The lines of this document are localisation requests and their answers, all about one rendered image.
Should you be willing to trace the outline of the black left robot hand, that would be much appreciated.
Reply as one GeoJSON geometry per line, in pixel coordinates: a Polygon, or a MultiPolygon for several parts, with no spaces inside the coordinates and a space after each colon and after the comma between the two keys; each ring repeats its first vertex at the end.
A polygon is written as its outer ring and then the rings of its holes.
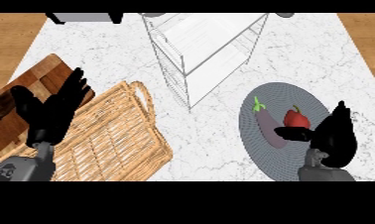
{"type": "Polygon", "coordinates": [[[48,142],[54,146],[64,140],[76,111],[92,88],[88,86],[85,71],[77,67],[63,88],[46,102],[35,96],[26,86],[11,88],[17,113],[30,125],[27,146],[48,142]]]}

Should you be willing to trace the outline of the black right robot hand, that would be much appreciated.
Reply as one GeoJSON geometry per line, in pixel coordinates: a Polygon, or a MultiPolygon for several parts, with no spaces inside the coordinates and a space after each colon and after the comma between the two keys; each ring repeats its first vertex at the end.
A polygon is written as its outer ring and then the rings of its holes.
{"type": "Polygon", "coordinates": [[[353,131],[351,108],[345,101],[337,104],[333,113],[318,127],[278,127],[277,134],[289,141],[311,142],[309,147],[328,153],[322,164],[330,168],[345,168],[356,155],[358,140],[353,131]]]}

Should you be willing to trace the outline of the red bell pepper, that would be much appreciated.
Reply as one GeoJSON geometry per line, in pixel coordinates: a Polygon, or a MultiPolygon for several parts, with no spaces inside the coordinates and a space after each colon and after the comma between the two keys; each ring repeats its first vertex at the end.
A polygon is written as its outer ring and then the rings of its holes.
{"type": "Polygon", "coordinates": [[[297,106],[293,106],[293,108],[287,111],[283,122],[287,127],[303,127],[306,129],[311,128],[309,119],[302,114],[297,106]]]}

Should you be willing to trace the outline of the brown wooden cutting board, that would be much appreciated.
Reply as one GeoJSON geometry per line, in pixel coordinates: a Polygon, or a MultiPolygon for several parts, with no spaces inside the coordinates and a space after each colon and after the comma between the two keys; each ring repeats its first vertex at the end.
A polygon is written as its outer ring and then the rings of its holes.
{"type": "MultiPolygon", "coordinates": [[[[58,55],[48,55],[43,60],[0,89],[0,159],[23,145],[27,145],[30,125],[17,113],[11,88],[26,86],[42,102],[57,94],[74,70],[58,55]]],[[[95,98],[91,90],[80,107],[95,98]]]]}

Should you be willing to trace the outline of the purple eggplant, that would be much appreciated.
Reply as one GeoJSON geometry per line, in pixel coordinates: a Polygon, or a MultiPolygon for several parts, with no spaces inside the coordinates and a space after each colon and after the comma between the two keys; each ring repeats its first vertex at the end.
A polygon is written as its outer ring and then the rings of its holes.
{"type": "Polygon", "coordinates": [[[281,126],[280,122],[275,120],[269,113],[268,106],[260,102],[259,97],[255,97],[255,107],[253,112],[256,114],[259,127],[269,144],[277,148],[283,149],[287,145],[287,140],[277,134],[275,128],[281,126]]]}

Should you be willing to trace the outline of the tan wicker basket tray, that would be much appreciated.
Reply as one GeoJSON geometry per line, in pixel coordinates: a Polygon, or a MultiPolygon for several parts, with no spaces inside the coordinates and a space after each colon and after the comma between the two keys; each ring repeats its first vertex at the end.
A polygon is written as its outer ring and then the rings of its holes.
{"type": "Polygon", "coordinates": [[[147,180],[173,151],[156,126],[142,82],[122,82],[77,111],[55,147],[55,181],[147,180]]]}

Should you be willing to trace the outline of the grey and black appliance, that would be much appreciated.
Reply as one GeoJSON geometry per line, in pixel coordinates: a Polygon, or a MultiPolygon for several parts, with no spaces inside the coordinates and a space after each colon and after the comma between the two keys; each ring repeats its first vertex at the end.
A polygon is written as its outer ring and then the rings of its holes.
{"type": "Polygon", "coordinates": [[[58,25],[69,22],[111,22],[122,23],[122,13],[48,13],[46,16],[58,25]]]}

